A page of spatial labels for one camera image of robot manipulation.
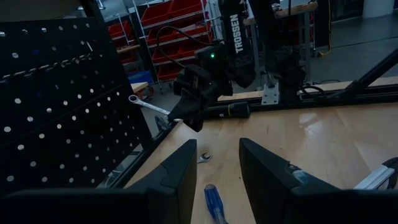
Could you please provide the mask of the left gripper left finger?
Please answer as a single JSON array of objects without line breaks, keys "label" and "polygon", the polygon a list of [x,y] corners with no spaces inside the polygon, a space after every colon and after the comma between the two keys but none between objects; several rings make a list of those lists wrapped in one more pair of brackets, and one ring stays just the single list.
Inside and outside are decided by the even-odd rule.
[{"label": "left gripper left finger", "polygon": [[0,198],[0,224],[190,224],[197,142],[125,189],[23,190]]}]

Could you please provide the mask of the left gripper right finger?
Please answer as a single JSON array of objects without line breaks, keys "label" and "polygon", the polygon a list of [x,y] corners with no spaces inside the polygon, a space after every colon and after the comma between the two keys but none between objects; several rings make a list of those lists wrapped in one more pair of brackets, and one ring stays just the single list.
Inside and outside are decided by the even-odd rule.
[{"label": "left gripper right finger", "polygon": [[398,188],[339,189],[248,139],[239,162],[257,224],[398,224]]}]

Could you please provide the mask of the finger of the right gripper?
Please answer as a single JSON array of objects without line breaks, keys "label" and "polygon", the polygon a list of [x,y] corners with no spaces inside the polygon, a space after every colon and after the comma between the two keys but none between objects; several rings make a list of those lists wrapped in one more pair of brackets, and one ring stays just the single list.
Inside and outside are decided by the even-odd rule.
[{"label": "finger of the right gripper", "polygon": [[204,118],[202,114],[194,114],[184,117],[183,123],[198,133],[203,129]]},{"label": "finger of the right gripper", "polygon": [[176,119],[182,121],[203,121],[203,112],[208,107],[208,97],[193,94],[192,92],[181,92],[178,103],[169,113],[169,121]]}]

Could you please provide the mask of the silver combination wrench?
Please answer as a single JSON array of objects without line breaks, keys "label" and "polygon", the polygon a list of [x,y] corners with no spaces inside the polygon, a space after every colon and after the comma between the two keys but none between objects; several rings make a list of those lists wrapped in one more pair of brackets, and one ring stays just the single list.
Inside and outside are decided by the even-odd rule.
[{"label": "silver combination wrench", "polygon": [[199,156],[199,158],[197,159],[197,163],[206,163],[209,162],[212,158],[212,155],[209,154],[208,152],[203,153],[202,155]]},{"label": "silver combination wrench", "polygon": [[152,109],[152,110],[154,110],[154,111],[156,111],[156,112],[159,112],[159,113],[162,113],[162,114],[164,114],[164,115],[166,115],[166,116],[168,116],[168,115],[170,114],[170,111],[167,111],[167,110],[165,110],[165,109],[163,109],[163,108],[160,108],[160,107],[158,107],[158,106],[152,105],[152,104],[150,104],[150,103],[146,103],[145,101],[142,101],[142,100],[141,100],[138,96],[136,96],[136,95],[130,95],[128,99],[129,99],[129,101],[130,101],[131,103],[134,103],[134,104],[136,104],[136,105],[139,105],[139,106],[143,106],[143,107]]}]

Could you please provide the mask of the blue handled screwdriver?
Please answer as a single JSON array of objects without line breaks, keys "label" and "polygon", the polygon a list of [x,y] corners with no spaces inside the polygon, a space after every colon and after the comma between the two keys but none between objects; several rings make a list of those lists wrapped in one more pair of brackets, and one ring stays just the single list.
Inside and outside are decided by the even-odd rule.
[{"label": "blue handled screwdriver", "polygon": [[228,224],[224,214],[222,199],[215,185],[208,184],[204,188],[206,206],[216,224]]}]

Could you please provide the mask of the black flashlight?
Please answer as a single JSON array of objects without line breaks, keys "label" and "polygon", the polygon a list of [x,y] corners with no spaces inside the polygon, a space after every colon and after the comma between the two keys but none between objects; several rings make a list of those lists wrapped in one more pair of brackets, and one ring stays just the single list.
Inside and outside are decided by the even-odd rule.
[{"label": "black flashlight", "polygon": [[245,101],[209,107],[204,111],[202,116],[204,119],[248,118],[250,114],[249,104]]}]

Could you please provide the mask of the blue storage bin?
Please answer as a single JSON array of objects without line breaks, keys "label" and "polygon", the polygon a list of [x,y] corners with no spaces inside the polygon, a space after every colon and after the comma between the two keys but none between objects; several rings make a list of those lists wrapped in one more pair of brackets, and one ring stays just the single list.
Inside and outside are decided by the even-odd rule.
[{"label": "blue storage bin", "polygon": [[127,74],[130,83],[142,83],[146,82],[149,85],[154,84],[154,80],[151,71],[141,71],[141,72],[130,72]]}]

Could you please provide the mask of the red bin storage rack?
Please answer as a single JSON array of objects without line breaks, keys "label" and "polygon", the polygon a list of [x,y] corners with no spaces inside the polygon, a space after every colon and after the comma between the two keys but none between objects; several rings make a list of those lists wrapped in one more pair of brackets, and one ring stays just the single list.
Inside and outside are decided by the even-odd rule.
[{"label": "red bin storage rack", "polygon": [[103,16],[118,48],[140,45],[144,69],[170,82],[214,39],[209,0],[109,0]]}]

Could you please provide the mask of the black pegboard tool cart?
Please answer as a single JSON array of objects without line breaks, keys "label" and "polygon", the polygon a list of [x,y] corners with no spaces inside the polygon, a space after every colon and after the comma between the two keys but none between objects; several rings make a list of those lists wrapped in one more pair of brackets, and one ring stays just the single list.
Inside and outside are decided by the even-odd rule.
[{"label": "black pegboard tool cart", "polygon": [[96,187],[151,134],[94,0],[0,0],[0,197]]}]

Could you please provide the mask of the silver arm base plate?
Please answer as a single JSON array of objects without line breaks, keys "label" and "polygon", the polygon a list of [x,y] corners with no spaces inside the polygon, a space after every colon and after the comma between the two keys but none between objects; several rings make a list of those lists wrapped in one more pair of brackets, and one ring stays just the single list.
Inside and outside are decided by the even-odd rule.
[{"label": "silver arm base plate", "polygon": [[279,100],[279,83],[276,82],[271,85],[264,85],[261,105],[277,105],[279,104]]}]

